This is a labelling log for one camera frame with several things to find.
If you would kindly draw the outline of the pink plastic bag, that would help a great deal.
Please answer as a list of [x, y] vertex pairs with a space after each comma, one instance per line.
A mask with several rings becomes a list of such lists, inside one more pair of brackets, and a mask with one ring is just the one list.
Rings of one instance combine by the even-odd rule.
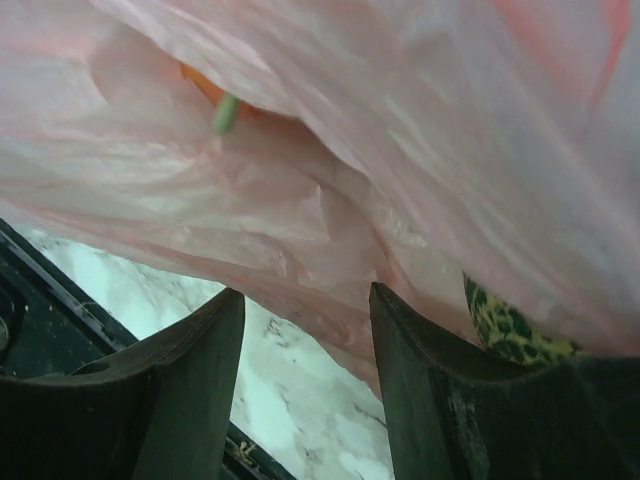
[[[224, 135], [185, 63], [264, 115]], [[5, 1], [1, 213], [227, 284], [371, 385], [372, 283], [639, 351], [635, 1]]]

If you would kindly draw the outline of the orange fake fruit green stem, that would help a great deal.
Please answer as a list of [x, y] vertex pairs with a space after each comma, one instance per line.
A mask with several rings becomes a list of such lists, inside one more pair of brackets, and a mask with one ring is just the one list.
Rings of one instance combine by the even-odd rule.
[[224, 135], [232, 130], [240, 118], [255, 118], [264, 113], [209, 81], [203, 74], [185, 63], [180, 64], [182, 76], [192, 82], [214, 106], [212, 126]]

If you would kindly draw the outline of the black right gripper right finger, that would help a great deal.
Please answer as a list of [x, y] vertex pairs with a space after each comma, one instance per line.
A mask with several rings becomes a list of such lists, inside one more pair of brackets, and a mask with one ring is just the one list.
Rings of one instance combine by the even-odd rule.
[[636, 358], [535, 370], [422, 317], [383, 284], [369, 304], [397, 478], [638, 477]]

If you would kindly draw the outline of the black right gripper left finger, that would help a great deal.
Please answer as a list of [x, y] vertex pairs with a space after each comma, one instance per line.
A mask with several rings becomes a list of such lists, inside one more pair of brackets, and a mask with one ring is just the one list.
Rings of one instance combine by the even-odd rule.
[[216, 479], [245, 321], [225, 289], [69, 375], [1, 381], [5, 479]]

